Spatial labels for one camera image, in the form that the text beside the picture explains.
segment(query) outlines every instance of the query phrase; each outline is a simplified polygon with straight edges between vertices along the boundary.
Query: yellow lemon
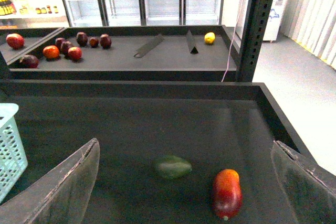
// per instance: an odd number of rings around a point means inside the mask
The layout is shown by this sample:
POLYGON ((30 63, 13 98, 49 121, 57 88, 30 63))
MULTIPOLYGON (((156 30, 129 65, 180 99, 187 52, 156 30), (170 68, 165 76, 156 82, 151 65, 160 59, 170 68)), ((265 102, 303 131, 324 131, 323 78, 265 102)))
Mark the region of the yellow lemon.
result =
POLYGON ((207 44, 207 45, 212 45, 214 43, 216 39, 216 36, 214 33, 207 33, 205 36, 204 36, 204 42, 207 44))

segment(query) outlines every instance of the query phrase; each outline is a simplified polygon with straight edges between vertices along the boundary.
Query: black tray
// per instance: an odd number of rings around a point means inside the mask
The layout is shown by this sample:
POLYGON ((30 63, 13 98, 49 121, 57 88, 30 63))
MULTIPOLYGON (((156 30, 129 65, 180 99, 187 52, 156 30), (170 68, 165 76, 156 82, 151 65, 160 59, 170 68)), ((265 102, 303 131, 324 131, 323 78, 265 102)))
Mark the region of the black tray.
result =
MULTIPOLYGON (((40 59, 38 69, 22 69, 15 62, 10 70, 14 79, 220 81, 227 67, 228 45, 229 38, 222 26, 65 28, 29 51, 40 59), (188 30, 194 36, 198 54, 189 51, 188 30), (52 62, 43 57, 43 48, 53 45, 58 37, 79 46, 79 31, 98 38, 109 34, 112 47, 82 47, 83 61, 77 63, 63 55, 52 62), (212 46, 204 44, 204 35, 210 31, 217 36, 212 46), (158 34, 162 34, 163 42, 141 59, 134 57, 137 49, 158 34)), ((234 81, 236 64, 232 58, 229 64, 226 80, 234 81)))
POLYGON ((2 29, 0 30, 0 53, 4 57, 8 65, 17 61, 20 56, 27 54, 32 48, 38 45, 39 41, 47 39, 48 36, 59 32, 63 28, 24 28, 24 29, 2 29), (25 38, 25 45, 23 48, 14 50, 7 42, 8 34, 17 33, 25 38))
POLYGON ((312 156, 264 84, 9 80, 0 90, 19 105, 28 158, 7 199, 96 137, 100 167, 83 223, 223 223, 209 196, 224 168, 238 171, 244 197, 230 223, 294 223, 271 148, 280 140, 312 156), (192 173, 158 178, 151 162, 163 154, 189 160, 192 173))

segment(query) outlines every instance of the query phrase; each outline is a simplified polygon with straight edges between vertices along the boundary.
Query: electrical cord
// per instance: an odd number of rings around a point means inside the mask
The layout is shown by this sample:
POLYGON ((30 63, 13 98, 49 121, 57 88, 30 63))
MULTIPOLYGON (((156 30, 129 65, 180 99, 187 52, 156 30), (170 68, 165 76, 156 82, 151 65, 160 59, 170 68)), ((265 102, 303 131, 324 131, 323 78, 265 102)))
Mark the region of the electrical cord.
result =
POLYGON ((233 36, 232 36, 231 44, 230 44, 230 47, 229 47, 229 56, 228 56, 228 58, 227 58, 227 68, 226 68, 226 70, 225 70, 225 72, 224 72, 224 75, 223 75, 223 78, 222 78, 222 81, 221 81, 221 82, 224 81, 224 78, 225 78, 225 76, 226 76, 226 74, 227 74, 227 72, 228 72, 228 70, 229 70, 229 62, 230 62, 230 57, 231 57, 231 48, 232 48, 232 46, 233 46, 233 41, 235 40, 236 28, 237 28, 237 25, 238 25, 239 17, 240 17, 240 15, 241 15, 242 6, 243 6, 243 1, 240 3, 240 7, 239 7, 239 10, 238 10, 238 11, 239 11, 239 12, 238 12, 239 14, 238 14, 238 17, 237 17, 237 22, 236 22, 235 28, 234 28, 234 30, 233 30, 233 36))

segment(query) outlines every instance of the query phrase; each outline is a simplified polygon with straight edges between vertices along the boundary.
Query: light blue plastic basket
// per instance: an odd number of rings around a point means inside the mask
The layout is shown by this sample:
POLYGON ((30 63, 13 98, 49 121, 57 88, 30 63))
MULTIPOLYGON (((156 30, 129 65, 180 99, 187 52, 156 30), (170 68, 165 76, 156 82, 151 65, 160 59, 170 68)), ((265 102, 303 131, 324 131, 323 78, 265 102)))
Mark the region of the light blue plastic basket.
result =
POLYGON ((0 203, 28 165, 14 119, 18 109, 17 104, 0 103, 0 203))

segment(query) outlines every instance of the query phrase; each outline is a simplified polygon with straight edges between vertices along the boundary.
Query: vertical blinds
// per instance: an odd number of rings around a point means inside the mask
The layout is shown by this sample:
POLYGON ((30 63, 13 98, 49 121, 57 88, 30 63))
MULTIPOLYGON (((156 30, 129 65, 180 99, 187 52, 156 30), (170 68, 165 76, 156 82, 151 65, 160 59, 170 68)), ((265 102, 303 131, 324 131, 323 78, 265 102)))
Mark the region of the vertical blinds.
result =
POLYGON ((336 0, 289 0, 281 31, 336 68, 336 0))

